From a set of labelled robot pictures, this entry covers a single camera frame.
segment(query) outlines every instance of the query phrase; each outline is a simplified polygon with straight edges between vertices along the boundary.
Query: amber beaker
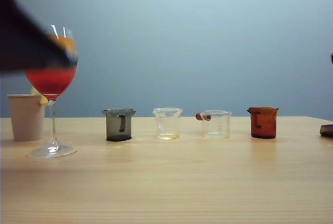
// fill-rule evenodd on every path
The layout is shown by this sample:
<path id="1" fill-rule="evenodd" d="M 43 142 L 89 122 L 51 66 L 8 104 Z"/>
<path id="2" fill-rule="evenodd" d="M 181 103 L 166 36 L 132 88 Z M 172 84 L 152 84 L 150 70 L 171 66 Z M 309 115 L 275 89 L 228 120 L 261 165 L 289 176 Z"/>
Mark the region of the amber beaker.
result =
<path id="1" fill-rule="evenodd" d="M 275 138 L 276 115 L 278 108 L 250 107 L 247 111 L 251 114 L 251 135 L 255 138 Z"/>

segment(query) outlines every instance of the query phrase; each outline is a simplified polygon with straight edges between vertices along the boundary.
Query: beige cup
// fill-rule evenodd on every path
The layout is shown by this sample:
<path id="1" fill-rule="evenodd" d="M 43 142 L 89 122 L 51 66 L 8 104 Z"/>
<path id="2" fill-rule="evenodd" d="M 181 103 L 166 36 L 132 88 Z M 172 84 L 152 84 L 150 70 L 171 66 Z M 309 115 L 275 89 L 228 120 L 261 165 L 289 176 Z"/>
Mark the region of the beige cup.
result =
<path id="1" fill-rule="evenodd" d="M 45 106 L 40 95 L 7 95 L 15 141 L 40 139 L 43 132 Z"/>

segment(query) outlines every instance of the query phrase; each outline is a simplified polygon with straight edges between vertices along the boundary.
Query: glass base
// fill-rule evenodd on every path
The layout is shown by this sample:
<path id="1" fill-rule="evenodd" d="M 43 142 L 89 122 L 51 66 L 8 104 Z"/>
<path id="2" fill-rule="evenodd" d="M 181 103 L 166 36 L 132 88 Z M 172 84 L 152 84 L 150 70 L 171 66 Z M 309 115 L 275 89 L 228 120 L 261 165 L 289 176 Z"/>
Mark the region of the glass base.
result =
<path id="1" fill-rule="evenodd" d="M 228 133 L 223 133 L 223 132 L 204 133 L 203 136 L 206 138 L 214 138 L 214 139 L 222 139 L 230 137 Z"/>
<path id="2" fill-rule="evenodd" d="M 157 136 L 157 138 L 159 139 L 163 139 L 163 140 L 172 140 L 172 139 L 176 139 L 179 137 L 179 134 L 159 134 Z"/>
<path id="3" fill-rule="evenodd" d="M 64 155 L 70 155 L 76 152 L 74 147 L 59 145 L 57 151 L 52 152 L 47 147 L 42 147 L 37 150 L 31 151 L 27 156 L 33 159 L 49 159 L 54 157 L 60 157 Z"/>

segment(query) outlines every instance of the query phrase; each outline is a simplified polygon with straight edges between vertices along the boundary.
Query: gray background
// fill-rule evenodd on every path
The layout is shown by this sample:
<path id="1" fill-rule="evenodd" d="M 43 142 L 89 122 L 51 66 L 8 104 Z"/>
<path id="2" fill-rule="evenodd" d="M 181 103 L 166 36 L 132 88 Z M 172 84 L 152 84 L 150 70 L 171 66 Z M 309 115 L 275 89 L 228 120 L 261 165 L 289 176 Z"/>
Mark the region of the gray background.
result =
<path id="1" fill-rule="evenodd" d="M 132 107 L 181 107 L 333 120 L 333 0 L 18 0 L 41 26 L 71 28 L 79 66 L 57 102 L 59 117 Z M 24 73 L 1 77 L 28 93 Z"/>

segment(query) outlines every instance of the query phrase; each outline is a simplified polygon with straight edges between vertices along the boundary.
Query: gray beaker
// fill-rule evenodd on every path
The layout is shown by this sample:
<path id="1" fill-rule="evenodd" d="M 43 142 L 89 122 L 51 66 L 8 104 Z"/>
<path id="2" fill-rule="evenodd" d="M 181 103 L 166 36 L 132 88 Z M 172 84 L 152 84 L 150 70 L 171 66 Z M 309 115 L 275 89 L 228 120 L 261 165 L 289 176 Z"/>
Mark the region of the gray beaker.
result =
<path id="1" fill-rule="evenodd" d="M 106 140 L 125 141 L 131 136 L 132 108 L 109 108 L 102 111 L 106 116 Z"/>

